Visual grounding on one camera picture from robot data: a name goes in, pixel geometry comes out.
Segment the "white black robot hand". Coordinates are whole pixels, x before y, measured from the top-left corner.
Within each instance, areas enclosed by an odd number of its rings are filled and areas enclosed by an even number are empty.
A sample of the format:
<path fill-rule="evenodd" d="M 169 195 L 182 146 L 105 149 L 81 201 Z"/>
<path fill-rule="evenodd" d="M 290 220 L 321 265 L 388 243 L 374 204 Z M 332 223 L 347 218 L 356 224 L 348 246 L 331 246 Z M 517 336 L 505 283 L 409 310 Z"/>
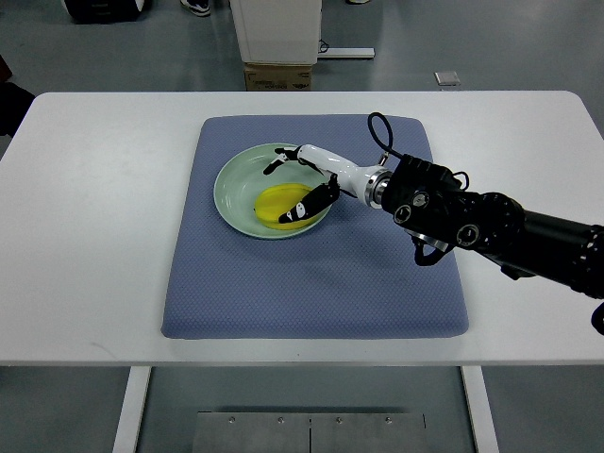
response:
<path fill-rule="evenodd" d="M 286 162 L 295 161 L 309 166 L 327 181 L 312 189 L 289 210 L 277 217 L 281 225 L 306 221 L 330 207 L 340 193 L 357 198 L 364 206 L 381 208 L 382 195 L 390 181 L 392 171 L 385 163 L 390 157 L 384 152 L 377 165 L 359 166 L 357 163 L 331 151 L 311 144 L 275 149 L 277 156 L 263 170 L 268 176 Z"/>

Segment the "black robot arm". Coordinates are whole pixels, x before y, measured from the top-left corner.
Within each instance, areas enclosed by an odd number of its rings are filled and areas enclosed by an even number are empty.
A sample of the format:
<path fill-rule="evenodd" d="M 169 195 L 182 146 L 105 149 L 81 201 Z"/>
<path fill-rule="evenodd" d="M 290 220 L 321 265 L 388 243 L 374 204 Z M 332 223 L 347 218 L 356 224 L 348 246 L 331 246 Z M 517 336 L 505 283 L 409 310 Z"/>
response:
<path fill-rule="evenodd" d="M 602 226 L 525 210 L 503 193 L 469 191 L 464 172 L 398 158 L 374 197 L 411 235 L 418 265 L 433 265 L 458 247 L 491 260 L 513 280 L 544 277 L 602 299 Z"/>

